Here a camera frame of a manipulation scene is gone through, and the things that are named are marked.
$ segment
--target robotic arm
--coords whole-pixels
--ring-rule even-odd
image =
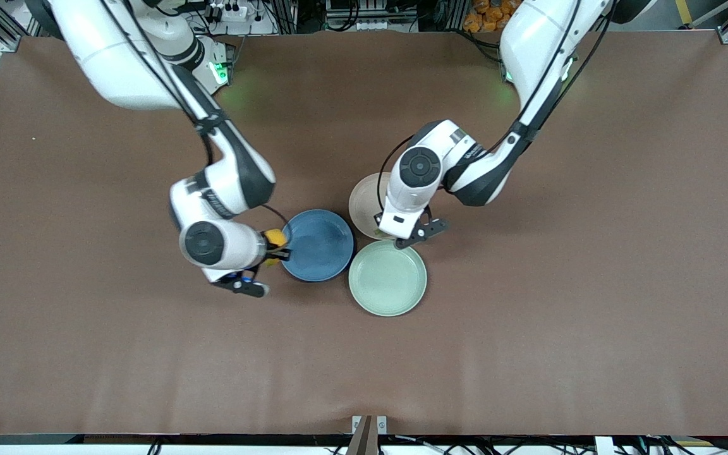
[[[505,27],[500,52],[520,98],[521,112],[496,152],[465,133],[453,121],[423,126],[407,143],[392,168],[379,228],[406,248],[447,228],[444,220],[420,219],[441,188],[462,204],[493,201],[502,191],[516,159],[530,146],[561,92],[571,57],[613,0],[526,0]],[[616,0],[612,19],[628,22],[655,0]]]
[[[134,15],[150,0],[52,0],[66,43],[103,98],[127,109],[182,109],[222,159],[173,184],[170,213],[179,245],[211,283],[235,293],[265,296],[268,288],[243,276],[265,259],[287,260],[274,245],[234,216],[265,204],[274,171],[240,135],[191,69],[160,57]]]

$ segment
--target green plate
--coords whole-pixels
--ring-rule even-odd
[[[367,245],[356,254],[349,273],[356,302],[378,316],[401,316],[420,302],[427,273],[412,248],[398,250],[392,241]]]

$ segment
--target blue plate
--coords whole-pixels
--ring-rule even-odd
[[[353,231],[332,211],[303,211],[288,222],[285,233],[291,261],[282,264],[303,281],[332,279],[353,257]]]

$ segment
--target brown tabletop surface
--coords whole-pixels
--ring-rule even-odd
[[[274,167],[274,207],[348,219],[356,182],[422,124],[487,146],[518,111],[442,34],[249,38],[217,98]],[[495,202],[434,199],[451,230],[417,248],[428,290],[402,317],[364,312],[346,274],[264,270],[264,300],[208,285],[167,216],[203,162],[181,112],[111,106],[61,41],[3,57],[0,432],[323,433],[376,414],[405,433],[728,433],[713,32],[610,33]]]

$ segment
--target yellow tape strip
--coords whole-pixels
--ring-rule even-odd
[[[687,8],[687,0],[676,0],[676,8],[679,9],[681,23],[693,22],[693,17],[690,15],[690,9]]]

